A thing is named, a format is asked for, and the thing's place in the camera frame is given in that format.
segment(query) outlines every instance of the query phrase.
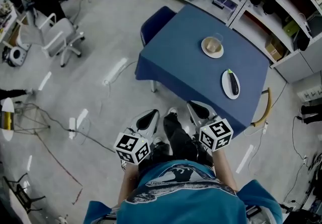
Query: office chair armrest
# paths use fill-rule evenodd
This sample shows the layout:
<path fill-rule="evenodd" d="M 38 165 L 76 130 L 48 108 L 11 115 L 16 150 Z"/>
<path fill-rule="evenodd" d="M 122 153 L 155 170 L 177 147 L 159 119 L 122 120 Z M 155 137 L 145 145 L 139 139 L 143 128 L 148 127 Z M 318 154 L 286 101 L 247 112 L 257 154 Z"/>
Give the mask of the office chair armrest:
<path fill-rule="evenodd" d="M 271 112 L 271 108 L 272 108 L 272 93 L 271 93 L 271 88 L 267 88 L 267 90 L 263 91 L 262 94 L 268 94 L 268 101 L 267 101 L 267 106 L 266 106 L 266 110 L 264 112 L 264 115 L 261 117 L 260 120 L 251 123 L 252 126 L 256 127 L 259 124 L 261 124 L 263 121 L 265 121 L 265 119 L 268 117 L 268 115 Z"/>
<path fill-rule="evenodd" d="M 56 23 L 56 14 L 55 13 L 51 13 L 49 17 L 47 17 L 47 19 L 45 20 L 45 22 L 43 22 L 40 26 L 39 29 L 41 30 L 49 21 L 51 21 L 51 19 L 54 18 L 54 24 Z"/>
<path fill-rule="evenodd" d="M 52 44 L 54 44 L 54 42 L 55 41 L 57 41 L 62 35 L 63 35 L 63 31 L 60 31 L 46 46 L 44 46 L 42 49 L 43 50 L 46 50 L 46 51 L 48 51 L 48 49 L 50 48 L 50 46 L 52 45 Z M 63 37 L 63 40 L 64 40 L 64 47 L 66 47 L 67 46 L 67 41 L 66 41 L 66 38 L 65 37 Z"/>

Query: black shoe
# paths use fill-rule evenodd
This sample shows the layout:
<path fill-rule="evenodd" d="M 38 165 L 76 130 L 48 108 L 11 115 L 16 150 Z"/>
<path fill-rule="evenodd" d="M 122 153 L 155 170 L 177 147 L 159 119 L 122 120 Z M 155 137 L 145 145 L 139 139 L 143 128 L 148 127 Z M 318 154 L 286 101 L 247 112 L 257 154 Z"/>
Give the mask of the black shoe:
<path fill-rule="evenodd" d="M 178 110 L 176 108 L 170 108 L 168 110 L 168 115 L 174 114 L 176 117 L 178 117 Z"/>

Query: desk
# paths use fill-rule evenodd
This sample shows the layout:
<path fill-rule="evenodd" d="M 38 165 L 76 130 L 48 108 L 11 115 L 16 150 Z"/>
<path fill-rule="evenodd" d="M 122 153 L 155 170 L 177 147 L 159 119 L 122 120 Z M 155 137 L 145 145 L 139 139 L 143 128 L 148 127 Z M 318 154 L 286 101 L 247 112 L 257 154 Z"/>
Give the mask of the desk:
<path fill-rule="evenodd" d="M 4 100 L 4 104 L 2 105 L 1 111 L 13 112 L 13 113 L 15 112 L 14 103 L 12 102 L 11 98 L 6 98 Z M 14 136 L 13 130 L 1 129 L 1 131 L 7 141 L 10 141 Z"/>
<path fill-rule="evenodd" d="M 224 54 L 210 58 L 201 41 L 220 33 Z M 252 122 L 266 79 L 268 60 L 250 42 L 192 5 L 180 10 L 144 47 L 135 71 L 138 80 L 154 80 L 185 101 L 206 103 L 227 118 L 237 136 Z M 240 95 L 229 99 L 221 75 L 230 68 L 240 82 Z"/>
<path fill-rule="evenodd" d="M 2 42 L 5 46 L 10 48 L 12 47 L 12 45 L 5 41 L 5 37 L 8 33 L 10 33 L 11 28 L 16 24 L 16 21 L 18 19 L 18 15 L 14 6 L 11 7 L 11 12 L 9 15 L 11 16 L 11 18 L 7 21 L 3 32 L 0 33 L 0 43 Z"/>

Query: white sneaker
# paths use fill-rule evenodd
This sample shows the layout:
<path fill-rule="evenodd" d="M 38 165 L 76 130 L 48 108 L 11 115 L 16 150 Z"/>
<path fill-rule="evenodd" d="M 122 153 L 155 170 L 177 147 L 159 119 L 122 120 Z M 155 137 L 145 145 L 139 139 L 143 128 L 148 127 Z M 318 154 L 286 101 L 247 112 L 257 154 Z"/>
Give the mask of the white sneaker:
<path fill-rule="evenodd" d="M 166 143 L 165 138 L 158 136 L 153 140 L 153 144 L 157 145 L 158 143 Z"/>
<path fill-rule="evenodd" d="M 176 108 L 170 108 L 170 109 L 168 110 L 168 115 L 169 115 L 170 113 L 175 114 L 175 115 L 176 115 L 176 117 L 178 116 L 178 110 L 177 110 Z"/>

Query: blue chair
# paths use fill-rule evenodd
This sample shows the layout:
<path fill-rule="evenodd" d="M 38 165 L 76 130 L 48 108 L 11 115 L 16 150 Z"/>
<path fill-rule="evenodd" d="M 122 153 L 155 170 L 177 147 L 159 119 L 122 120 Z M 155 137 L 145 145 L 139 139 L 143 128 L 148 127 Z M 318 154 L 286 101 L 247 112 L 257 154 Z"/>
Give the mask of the blue chair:
<path fill-rule="evenodd" d="M 147 45 L 175 15 L 176 12 L 173 12 L 170 8 L 162 7 L 146 20 L 141 27 L 141 40 L 143 46 Z"/>

